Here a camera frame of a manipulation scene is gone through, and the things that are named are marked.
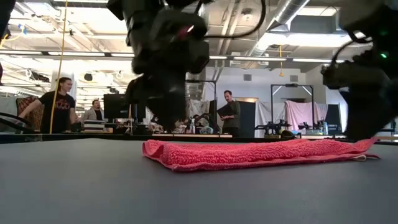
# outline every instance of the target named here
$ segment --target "black t-shirt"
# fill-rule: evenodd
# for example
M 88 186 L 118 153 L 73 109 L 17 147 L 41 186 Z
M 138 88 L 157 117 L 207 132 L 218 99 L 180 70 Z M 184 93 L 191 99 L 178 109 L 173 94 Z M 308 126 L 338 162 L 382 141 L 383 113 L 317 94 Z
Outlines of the black t-shirt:
M 95 111 L 95 115 L 97 115 L 97 120 L 98 121 L 102 121 L 102 114 L 100 110 L 94 110 Z
M 44 112 L 42 118 L 42 125 L 40 127 L 40 131 L 42 133 L 50 132 L 50 119 L 51 119 L 51 110 L 52 103 L 54 99 L 54 91 L 50 91 L 45 93 L 42 97 L 39 98 L 40 102 L 44 105 Z M 52 132 L 53 133 L 61 133 L 68 130 L 70 124 L 70 108 L 76 107 L 76 102 L 73 97 L 66 94 L 65 96 L 57 93 L 57 99 L 55 101 L 55 109 L 54 109 L 54 117 L 52 124 Z

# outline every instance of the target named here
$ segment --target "man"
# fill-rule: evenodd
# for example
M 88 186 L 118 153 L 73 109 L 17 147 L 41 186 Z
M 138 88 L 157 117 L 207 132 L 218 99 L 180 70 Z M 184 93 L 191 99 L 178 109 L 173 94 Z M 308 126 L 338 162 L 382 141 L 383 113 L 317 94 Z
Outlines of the man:
M 52 124 L 53 133 L 70 131 L 70 125 L 77 121 L 76 102 L 73 97 L 68 95 L 72 88 L 72 80 L 62 77 L 59 80 L 58 93 L 54 105 L 54 117 Z M 44 112 L 40 132 L 50 133 L 50 119 L 55 91 L 45 93 L 38 100 L 33 101 L 19 116 L 24 118 L 32 110 L 40 105 L 44 105 Z
M 229 90 L 224 91 L 224 98 L 227 104 L 232 108 L 233 114 L 221 117 L 221 120 L 224 121 L 223 133 L 231 134 L 233 137 L 239 137 L 239 129 L 241 127 L 241 105 L 237 101 L 232 100 L 232 92 Z
M 104 120 L 104 111 L 101 108 L 101 103 L 99 100 L 93 100 L 93 107 L 86 111 L 83 115 L 83 121 L 92 120 L 92 121 L 103 121 Z

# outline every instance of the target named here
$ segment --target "black frame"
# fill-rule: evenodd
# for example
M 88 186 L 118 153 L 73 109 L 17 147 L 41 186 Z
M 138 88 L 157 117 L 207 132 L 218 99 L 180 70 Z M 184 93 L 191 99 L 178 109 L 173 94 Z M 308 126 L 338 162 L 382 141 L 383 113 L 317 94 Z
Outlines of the black frame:
M 212 83 L 214 84 L 214 116 L 213 116 L 213 120 L 215 125 L 217 125 L 217 81 L 213 81 L 213 80 L 186 80 L 186 83 Z
M 315 112 L 314 112 L 314 101 L 313 101 L 313 85 L 299 85 L 299 84 L 271 84 L 271 121 L 274 122 L 274 87 L 284 86 L 287 88 L 297 87 L 309 87 L 311 88 L 311 104 L 312 104 L 312 126 L 315 125 Z

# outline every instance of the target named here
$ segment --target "t-shirt print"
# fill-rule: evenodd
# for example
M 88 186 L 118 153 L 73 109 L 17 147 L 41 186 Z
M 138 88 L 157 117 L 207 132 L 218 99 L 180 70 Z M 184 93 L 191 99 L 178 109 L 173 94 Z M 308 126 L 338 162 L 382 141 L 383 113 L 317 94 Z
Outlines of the t-shirt print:
M 58 99 L 55 102 L 55 106 L 57 109 L 60 109 L 60 110 L 69 110 L 70 109 L 70 104 L 68 103 L 68 101 L 66 101 L 64 99 Z

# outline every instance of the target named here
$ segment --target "ceiling duct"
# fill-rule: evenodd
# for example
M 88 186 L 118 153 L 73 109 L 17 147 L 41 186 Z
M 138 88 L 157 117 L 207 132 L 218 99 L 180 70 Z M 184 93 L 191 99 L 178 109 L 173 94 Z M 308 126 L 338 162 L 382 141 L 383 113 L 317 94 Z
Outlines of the ceiling duct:
M 291 22 L 309 1 L 310 0 L 280 0 L 277 8 L 266 17 L 266 22 L 264 24 L 266 33 L 259 39 L 259 42 L 255 44 L 253 49 L 248 53 L 248 56 L 260 57 L 263 55 L 267 47 L 261 42 L 267 39 L 267 32 Z

